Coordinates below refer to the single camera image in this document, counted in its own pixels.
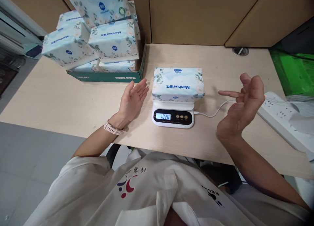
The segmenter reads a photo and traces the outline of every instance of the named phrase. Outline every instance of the stacked tissue packs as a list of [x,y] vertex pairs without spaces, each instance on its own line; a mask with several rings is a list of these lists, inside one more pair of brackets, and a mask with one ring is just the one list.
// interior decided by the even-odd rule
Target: stacked tissue packs
[[139,59],[133,19],[92,28],[88,43],[104,63]]
[[84,24],[76,22],[46,35],[42,54],[65,69],[72,69],[97,59],[88,39],[89,32]]
[[153,100],[195,102],[205,96],[201,68],[155,68]]
[[86,25],[86,23],[84,22],[83,18],[81,17],[81,15],[76,11],[70,11],[70,12],[66,12],[60,15],[59,17],[59,21],[57,24],[57,30],[69,26],[69,25],[74,25],[76,24],[77,21],[81,21],[84,23],[86,29],[91,32],[91,28],[89,26]]
[[85,63],[81,66],[68,70],[69,72],[105,72],[102,68],[98,67],[99,59]]
[[134,4],[133,0],[129,1],[129,7],[130,7],[131,18],[134,20],[134,28],[135,28],[136,38],[137,38],[137,40],[141,40],[140,29],[138,27],[137,15],[136,15],[136,11],[135,11],[135,4]]
[[70,0],[89,27],[130,17],[128,0]]
[[105,72],[132,72],[136,70],[136,62],[136,60],[110,63],[99,62],[99,67]]

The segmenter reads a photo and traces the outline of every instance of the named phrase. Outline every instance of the pink watch strap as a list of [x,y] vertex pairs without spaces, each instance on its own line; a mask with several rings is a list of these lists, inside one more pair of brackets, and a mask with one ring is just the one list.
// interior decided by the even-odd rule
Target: pink watch strap
[[107,121],[107,123],[104,125],[104,129],[109,131],[110,133],[116,134],[116,135],[122,135],[124,132],[124,128],[122,130],[119,130],[115,127],[112,127],[112,125],[110,125]]

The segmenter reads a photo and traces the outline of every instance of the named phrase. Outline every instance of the green cardboard box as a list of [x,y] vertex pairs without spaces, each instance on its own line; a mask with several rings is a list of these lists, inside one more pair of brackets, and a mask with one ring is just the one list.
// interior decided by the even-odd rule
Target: green cardboard box
[[141,41],[144,44],[139,45],[139,54],[140,59],[136,64],[136,67],[139,67],[134,72],[117,72],[117,73],[93,73],[93,72],[67,72],[69,75],[80,81],[89,81],[89,82],[131,82],[135,83],[140,82],[143,79],[143,71],[145,65],[145,56],[146,56],[146,34],[145,31],[141,31]]

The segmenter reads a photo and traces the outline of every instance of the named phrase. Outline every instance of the white uniform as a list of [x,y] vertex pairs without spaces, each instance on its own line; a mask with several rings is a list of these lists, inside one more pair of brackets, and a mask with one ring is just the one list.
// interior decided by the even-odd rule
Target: white uniform
[[232,196],[188,161],[135,149],[116,171],[105,156],[75,157],[25,225],[158,225],[169,208],[187,225],[296,225],[308,212],[249,185]]

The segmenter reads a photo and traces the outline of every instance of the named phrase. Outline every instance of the hand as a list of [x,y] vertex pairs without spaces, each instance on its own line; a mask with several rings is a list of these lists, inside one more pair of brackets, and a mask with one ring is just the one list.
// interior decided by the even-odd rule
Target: hand
[[217,138],[220,141],[241,137],[242,131],[254,119],[257,110],[265,101],[264,84],[259,76],[249,77],[247,73],[240,76],[243,84],[241,92],[218,91],[220,95],[236,98],[227,116],[217,126]]
[[141,80],[135,87],[134,81],[125,87],[121,98],[119,111],[109,119],[109,124],[117,129],[122,129],[132,121],[140,111],[149,88],[146,88],[146,79]]

